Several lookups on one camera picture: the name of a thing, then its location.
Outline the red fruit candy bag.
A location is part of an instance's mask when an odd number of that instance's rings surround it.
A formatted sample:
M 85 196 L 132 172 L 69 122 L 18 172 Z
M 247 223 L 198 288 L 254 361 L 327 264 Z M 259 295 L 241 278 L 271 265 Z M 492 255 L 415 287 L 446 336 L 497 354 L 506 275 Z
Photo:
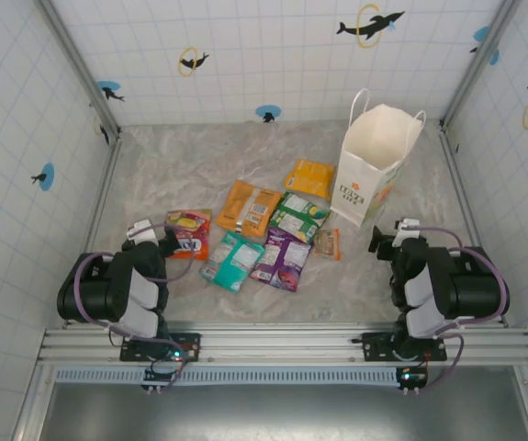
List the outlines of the red fruit candy bag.
M 174 258 L 189 259 L 190 245 L 193 245 L 197 261 L 208 259 L 211 216 L 211 209 L 179 209 L 168 212 L 166 222 L 182 228 L 192 239 L 189 241 L 181 232 L 175 233 L 180 247 L 174 252 Z

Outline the white paper bag with handles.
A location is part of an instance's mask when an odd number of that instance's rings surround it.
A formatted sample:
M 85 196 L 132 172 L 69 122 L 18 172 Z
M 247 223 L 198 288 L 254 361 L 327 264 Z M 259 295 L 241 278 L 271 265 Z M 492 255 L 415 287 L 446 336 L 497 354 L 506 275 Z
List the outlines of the white paper bag with handles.
M 353 99 L 331 196 L 331 210 L 357 226 L 384 204 L 426 123 L 423 110 L 369 101 L 366 88 Z

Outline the small brown snack bar packet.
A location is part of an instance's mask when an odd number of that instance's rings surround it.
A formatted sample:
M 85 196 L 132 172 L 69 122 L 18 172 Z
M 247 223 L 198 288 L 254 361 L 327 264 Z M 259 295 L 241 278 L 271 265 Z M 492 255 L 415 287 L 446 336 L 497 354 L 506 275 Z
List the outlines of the small brown snack bar packet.
M 314 255 L 339 261 L 341 259 L 340 231 L 338 229 L 317 231 L 314 237 Z

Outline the teal snack bag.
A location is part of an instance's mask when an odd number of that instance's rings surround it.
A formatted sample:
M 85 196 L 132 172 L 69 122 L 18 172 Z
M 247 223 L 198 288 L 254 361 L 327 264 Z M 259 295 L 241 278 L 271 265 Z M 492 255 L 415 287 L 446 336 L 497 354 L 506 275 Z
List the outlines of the teal snack bag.
M 236 232 L 226 232 L 199 274 L 208 282 L 237 293 L 263 255 L 264 247 L 259 243 Z

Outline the orange snack bag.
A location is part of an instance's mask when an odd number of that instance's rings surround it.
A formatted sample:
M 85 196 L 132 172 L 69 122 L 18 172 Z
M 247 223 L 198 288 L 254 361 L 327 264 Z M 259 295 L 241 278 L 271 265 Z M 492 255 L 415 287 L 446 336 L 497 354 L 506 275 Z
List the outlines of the orange snack bag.
M 215 222 L 230 232 L 263 237 L 281 198 L 278 191 L 236 180 Z

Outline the green snack bag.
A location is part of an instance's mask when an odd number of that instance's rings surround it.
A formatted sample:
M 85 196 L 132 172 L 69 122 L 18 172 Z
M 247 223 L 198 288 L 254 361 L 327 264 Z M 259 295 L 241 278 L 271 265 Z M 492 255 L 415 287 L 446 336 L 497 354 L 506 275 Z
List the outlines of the green snack bag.
M 312 243 L 330 211 L 295 193 L 285 192 L 275 207 L 269 226 L 286 232 L 303 243 Z

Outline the yellow snack bag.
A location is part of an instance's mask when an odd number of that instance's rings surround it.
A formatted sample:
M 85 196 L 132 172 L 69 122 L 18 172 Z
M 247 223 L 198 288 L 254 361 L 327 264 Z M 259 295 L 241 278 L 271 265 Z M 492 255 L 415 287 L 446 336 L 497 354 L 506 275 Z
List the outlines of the yellow snack bag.
M 297 159 L 293 169 L 286 176 L 284 187 L 287 190 L 330 199 L 334 172 L 333 164 Z

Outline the purple snack bag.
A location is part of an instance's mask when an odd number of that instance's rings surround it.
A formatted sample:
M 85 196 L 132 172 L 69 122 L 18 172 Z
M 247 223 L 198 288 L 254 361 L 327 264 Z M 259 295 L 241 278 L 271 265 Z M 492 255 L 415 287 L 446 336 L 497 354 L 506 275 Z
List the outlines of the purple snack bag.
M 296 292 L 311 245 L 276 227 L 267 231 L 264 255 L 250 278 L 274 288 Z

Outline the marble pattern table cloth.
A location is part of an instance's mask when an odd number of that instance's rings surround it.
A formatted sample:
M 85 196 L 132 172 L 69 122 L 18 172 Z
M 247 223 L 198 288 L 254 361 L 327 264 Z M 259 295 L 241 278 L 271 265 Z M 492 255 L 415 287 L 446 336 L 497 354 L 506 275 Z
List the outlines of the marble pattern table cloth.
M 233 183 L 281 190 L 299 158 L 336 163 L 346 125 L 245 122 L 128 129 L 98 223 L 94 249 L 117 251 L 135 221 L 163 221 L 172 209 L 219 212 Z M 435 246 L 470 242 L 438 129 L 428 124 L 379 212 L 361 226 L 332 214 L 327 227 L 340 232 L 341 259 L 310 255 L 298 289 L 273 288 L 249 279 L 238 292 L 207 282 L 199 264 L 166 263 L 175 276 L 165 318 L 185 322 L 391 322 L 387 263 L 367 250 L 374 228 L 392 232 L 413 218 L 428 226 Z

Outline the small black controller board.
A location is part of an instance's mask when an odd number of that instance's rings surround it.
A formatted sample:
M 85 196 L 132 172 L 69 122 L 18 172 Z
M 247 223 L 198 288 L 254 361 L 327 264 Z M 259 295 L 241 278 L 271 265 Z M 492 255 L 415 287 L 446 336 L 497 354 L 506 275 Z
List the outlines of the small black controller board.
M 420 390 L 428 382 L 428 369 L 426 366 L 417 367 L 398 367 L 396 369 L 397 382 L 399 389 L 404 393 L 409 390 Z
M 148 367 L 144 370 L 141 387 L 148 394 L 151 394 L 153 391 L 160 394 L 163 390 L 171 388 L 181 378 L 183 371 L 184 369 L 182 367 L 168 372 L 158 371 L 152 367 Z

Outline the black fish blue circle sticker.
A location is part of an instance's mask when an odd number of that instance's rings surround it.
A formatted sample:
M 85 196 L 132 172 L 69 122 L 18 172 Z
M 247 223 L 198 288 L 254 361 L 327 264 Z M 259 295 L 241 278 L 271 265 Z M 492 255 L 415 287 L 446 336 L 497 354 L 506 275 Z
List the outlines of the black fish blue circle sticker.
M 30 179 L 33 185 L 38 185 L 41 191 L 47 192 L 51 189 L 55 178 L 55 168 L 52 163 L 44 164 L 37 175 Z

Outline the black penguin blue circle sticker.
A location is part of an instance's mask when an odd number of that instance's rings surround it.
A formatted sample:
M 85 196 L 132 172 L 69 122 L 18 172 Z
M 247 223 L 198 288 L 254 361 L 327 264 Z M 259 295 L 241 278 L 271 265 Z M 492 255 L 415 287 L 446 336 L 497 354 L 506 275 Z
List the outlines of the black penguin blue circle sticker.
M 255 110 L 255 114 L 263 121 L 263 123 L 274 122 L 280 117 L 282 109 L 276 105 L 262 105 Z

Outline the black shark blue circle sticker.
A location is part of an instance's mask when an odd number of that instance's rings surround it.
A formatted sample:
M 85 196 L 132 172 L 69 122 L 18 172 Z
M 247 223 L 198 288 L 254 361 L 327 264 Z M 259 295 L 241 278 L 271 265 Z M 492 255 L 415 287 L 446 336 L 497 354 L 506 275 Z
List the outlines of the black shark blue circle sticker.
M 104 94 L 106 100 L 117 100 L 120 102 L 125 101 L 124 96 L 118 95 L 118 91 L 121 89 L 121 85 L 114 81 L 102 80 L 98 81 L 97 85 L 100 91 Z

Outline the grey metal sheet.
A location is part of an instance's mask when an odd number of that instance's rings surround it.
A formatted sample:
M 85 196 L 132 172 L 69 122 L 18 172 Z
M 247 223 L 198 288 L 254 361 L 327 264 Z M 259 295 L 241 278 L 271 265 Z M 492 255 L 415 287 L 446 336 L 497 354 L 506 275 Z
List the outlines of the grey metal sheet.
M 148 393 L 62 384 L 41 441 L 528 441 L 506 372 L 418 395 L 364 386 L 205 386 Z

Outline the aluminium side rail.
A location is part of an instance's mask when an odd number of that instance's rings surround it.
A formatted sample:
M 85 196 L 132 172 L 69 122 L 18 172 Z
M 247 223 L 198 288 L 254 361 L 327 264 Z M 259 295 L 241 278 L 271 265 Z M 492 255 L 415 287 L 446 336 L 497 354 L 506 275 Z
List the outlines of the aluminium side rail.
M 468 194 L 455 159 L 455 150 L 448 136 L 448 131 L 444 128 L 442 122 L 439 123 L 439 139 L 442 144 L 444 158 L 455 189 L 455 195 L 461 209 L 463 221 L 466 225 L 468 237 L 472 244 L 481 245 L 482 241 L 474 213 L 471 209 Z
M 111 185 L 111 180 L 118 160 L 122 140 L 117 138 L 109 147 L 109 155 L 107 163 L 103 168 L 103 173 L 99 182 L 98 189 L 95 194 L 93 209 L 90 214 L 87 231 L 84 235 L 84 242 L 82 245 L 82 252 L 87 252 L 94 245 L 95 237 L 97 235 L 99 223 L 102 217 L 104 206 L 107 200 L 107 193 Z

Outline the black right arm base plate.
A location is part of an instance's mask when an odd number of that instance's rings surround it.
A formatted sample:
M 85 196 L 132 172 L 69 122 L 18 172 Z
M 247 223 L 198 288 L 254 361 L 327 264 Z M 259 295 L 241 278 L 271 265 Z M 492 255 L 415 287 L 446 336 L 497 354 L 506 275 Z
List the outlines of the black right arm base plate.
M 442 340 L 416 339 L 395 333 L 364 333 L 361 342 L 366 362 L 420 363 L 447 360 Z

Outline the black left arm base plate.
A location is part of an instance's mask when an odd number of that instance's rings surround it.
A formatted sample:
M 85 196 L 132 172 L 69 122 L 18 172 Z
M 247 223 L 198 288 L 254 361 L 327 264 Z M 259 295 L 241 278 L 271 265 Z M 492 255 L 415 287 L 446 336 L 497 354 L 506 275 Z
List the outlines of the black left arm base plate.
M 122 362 L 180 362 L 182 354 L 188 362 L 197 362 L 200 350 L 201 334 L 172 333 L 172 339 L 182 350 L 171 345 L 125 341 L 121 344 L 119 360 Z

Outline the long aluminium mounting rail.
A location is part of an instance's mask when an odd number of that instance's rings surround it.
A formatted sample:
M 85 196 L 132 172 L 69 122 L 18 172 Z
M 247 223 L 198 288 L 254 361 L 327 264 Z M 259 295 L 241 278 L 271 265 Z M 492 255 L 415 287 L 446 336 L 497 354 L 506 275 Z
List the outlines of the long aluminium mounting rail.
M 200 366 L 362 366 L 363 333 L 389 330 L 386 322 L 175 322 L 173 332 L 201 336 Z M 45 332 L 41 365 L 116 366 L 118 339 L 93 325 L 67 324 Z M 462 367 L 528 366 L 528 330 L 500 322 L 468 325 L 445 340 L 446 365 Z

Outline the aluminium corner post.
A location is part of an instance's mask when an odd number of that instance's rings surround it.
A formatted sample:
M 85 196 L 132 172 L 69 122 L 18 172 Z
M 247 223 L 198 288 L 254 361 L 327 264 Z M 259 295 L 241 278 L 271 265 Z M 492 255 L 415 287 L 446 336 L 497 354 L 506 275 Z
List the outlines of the aluminium corner post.
M 489 66 L 489 61 L 499 48 L 500 40 L 521 3 L 522 0 L 502 0 L 500 2 L 499 9 L 489 24 L 487 35 L 478 45 L 475 56 L 462 77 L 451 104 L 446 110 L 444 117 L 440 120 L 440 126 L 443 132 L 448 132 L 451 128 L 479 77 Z
M 109 135 L 117 139 L 120 134 L 118 123 L 108 107 L 105 96 L 101 93 L 101 89 L 98 87 L 97 82 L 86 66 L 84 58 L 78 51 L 68 28 L 62 22 L 53 2 L 51 0 L 33 1 L 87 94 L 90 104 L 96 111 L 103 128 Z

